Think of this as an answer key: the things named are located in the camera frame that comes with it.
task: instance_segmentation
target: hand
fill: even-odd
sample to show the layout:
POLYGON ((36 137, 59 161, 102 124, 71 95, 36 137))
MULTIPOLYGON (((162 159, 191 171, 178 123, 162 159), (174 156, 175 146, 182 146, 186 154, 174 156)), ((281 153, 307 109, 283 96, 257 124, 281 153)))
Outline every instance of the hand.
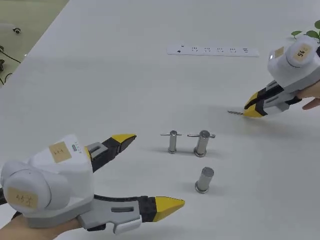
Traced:
POLYGON ((297 97, 300 99, 311 98, 314 99, 308 104, 302 107, 303 110, 313 109, 320 105, 320 81, 317 83, 303 89, 297 94, 297 97))
POLYGON ((52 228, 30 228, 27 220, 20 215, 0 229, 0 236, 1 240, 53 240, 66 231, 78 228, 81 225, 77 219, 52 228))

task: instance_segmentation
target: metal peg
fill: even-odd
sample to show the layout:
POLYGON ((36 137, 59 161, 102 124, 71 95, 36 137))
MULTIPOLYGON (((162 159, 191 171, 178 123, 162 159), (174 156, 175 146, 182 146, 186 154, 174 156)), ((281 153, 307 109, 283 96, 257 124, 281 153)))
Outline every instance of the metal peg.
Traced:
POLYGON ((200 194, 205 194, 209 190, 209 184, 215 172, 211 167, 204 167, 201 171, 199 180, 195 182, 195 190, 200 194))
POLYGON ((176 148, 177 136, 181 136, 181 134, 177 133, 177 131, 175 131, 175 130, 172 130, 170 133, 164 133, 164 134, 160 134, 160 135, 161 136, 170 136, 168 152, 170 154, 175 154, 177 151, 177 148, 176 148))
POLYGON ((209 142, 209 138, 214 139, 216 137, 216 135, 210 134, 210 132, 206 130, 202 130, 199 134, 188 134, 187 136, 199 138, 198 143, 193 150, 194 154, 199 158, 202 158, 206 155, 206 148, 209 142))

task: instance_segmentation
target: paper label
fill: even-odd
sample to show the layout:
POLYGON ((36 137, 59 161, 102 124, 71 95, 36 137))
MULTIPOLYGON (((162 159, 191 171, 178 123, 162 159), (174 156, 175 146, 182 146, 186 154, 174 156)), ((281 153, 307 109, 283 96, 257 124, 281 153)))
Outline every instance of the paper label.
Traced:
POLYGON ((37 194, 28 191, 21 191, 14 187, 8 188, 6 200, 10 204, 15 204, 30 209, 36 209, 38 206, 37 194))
POLYGON ((280 47, 279 49, 274 51, 274 57, 278 58, 280 56, 282 56, 285 53, 285 47, 280 47))
POLYGON ((64 141, 50 145, 49 150, 56 163, 60 163, 71 158, 71 154, 64 141))
POLYGON ((302 62, 310 53, 311 46, 308 44, 302 44, 299 50, 293 55, 293 58, 299 62, 302 62))

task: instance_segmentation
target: metal cylinder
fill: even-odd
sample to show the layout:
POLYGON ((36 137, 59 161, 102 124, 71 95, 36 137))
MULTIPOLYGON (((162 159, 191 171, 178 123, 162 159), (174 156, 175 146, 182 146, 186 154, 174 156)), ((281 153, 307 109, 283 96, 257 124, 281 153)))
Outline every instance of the metal cylinder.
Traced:
POLYGON ((176 145, 177 145, 177 131, 172 130, 170 132, 170 139, 169 139, 169 148, 168 148, 168 152, 170 154, 174 154, 177 151, 176 145))
POLYGON ((207 130, 202 130, 199 133, 199 139, 198 139, 198 143, 196 144, 195 148, 194 148, 194 154, 199 157, 202 158, 206 155, 207 153, 207 145, 209 142, 209 138, 210 138, 210 132, 208 132, 207 130))
POLYGON ((204 167, 201 171, 199 180, 195 183, 195 190, 200 194, 205 194, 209 190, 209 184, 215 172, 211 167, 204 167))

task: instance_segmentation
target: power strip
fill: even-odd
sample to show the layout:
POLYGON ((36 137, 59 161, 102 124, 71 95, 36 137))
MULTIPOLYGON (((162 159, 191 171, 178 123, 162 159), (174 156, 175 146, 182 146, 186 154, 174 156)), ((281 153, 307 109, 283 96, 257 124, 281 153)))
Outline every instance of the power strip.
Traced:
POLYGON ((216 46, 187 46, 184 44, 171 45, 166 48, 169 55, 196 56, 228 56, 228 57, 259 57, 258 49, 248 47, 216 47, 216 46))

